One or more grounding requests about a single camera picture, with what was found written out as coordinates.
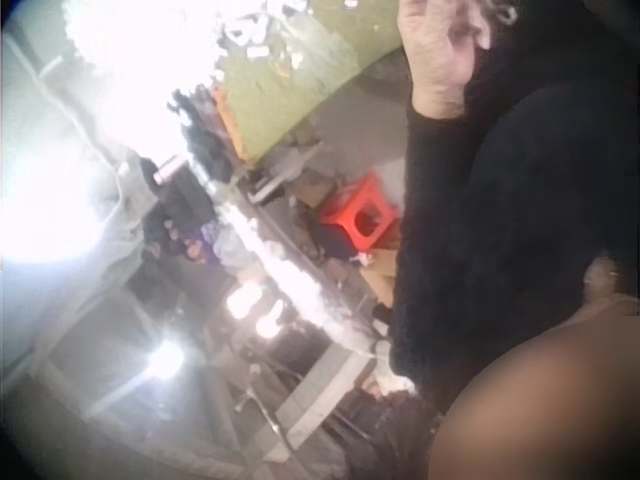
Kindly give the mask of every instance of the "concrete floor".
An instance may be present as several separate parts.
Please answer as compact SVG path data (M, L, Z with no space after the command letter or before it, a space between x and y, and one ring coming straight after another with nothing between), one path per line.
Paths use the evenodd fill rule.
M364 80L344 87L312 115L327 147L308 166L348 179L373 168L389 200L402 209L408 82L379 82L374 90Z

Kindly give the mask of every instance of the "bright light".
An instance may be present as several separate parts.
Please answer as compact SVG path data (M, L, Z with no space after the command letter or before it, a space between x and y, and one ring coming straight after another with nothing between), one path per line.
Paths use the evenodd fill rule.
M282 325L278 325L278 319L280 315L282 315L282 311L284 310L284 302L282 300L278 300L269 313L267 313L264 317L258 320L256 324L256 332L262 338L273 338L280 330L282 330Z
M24 263L70 259L90 251L103 225L89 203L91 172L78 152L43 152L25 169L2 203L2 254Z
M161 165L187 152L180 117L166 107L166 98L162 92L117 85L99 109L98 123L108 136Z
M227 298L227 308L233 318L242 320L262 298L262 287L254 282L245 283Z
M147 375L160 380L172 378L184 363L184 353L175 343L164 341L149 357Z

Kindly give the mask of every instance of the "black sleeve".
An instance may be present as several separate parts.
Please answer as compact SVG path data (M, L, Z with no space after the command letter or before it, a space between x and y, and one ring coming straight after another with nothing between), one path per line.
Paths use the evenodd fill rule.
M423 248L431 226L466 186L478 142L467 117L425 118L409 110L401 253Z
M447 218L466 189L477 150L477 134L468 117L454 120L425 118L409 111L409 139L405 172L405 212L400 227L393 318L390 334L395 350L411 350L403 329L408 315L420 301L421 287L429 269L429 252L437 249L437 238L446 236ZM396 358L411 358L408 355ZM411 374L410 365L393 365L399 374Z

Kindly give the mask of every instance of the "person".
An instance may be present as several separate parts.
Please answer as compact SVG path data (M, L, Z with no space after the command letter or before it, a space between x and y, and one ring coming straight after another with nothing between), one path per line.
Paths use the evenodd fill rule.
M578 0L401 0L398 22L413 90L391 364L444 413L581 308L594 261L637 296L638 51Z

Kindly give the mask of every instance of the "orange object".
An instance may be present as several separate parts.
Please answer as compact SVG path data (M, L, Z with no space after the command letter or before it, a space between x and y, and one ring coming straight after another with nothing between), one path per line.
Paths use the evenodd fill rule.
M342 188L329 201L320 222L342 227L359 252L367 252L398 216L370 173L360 182Z

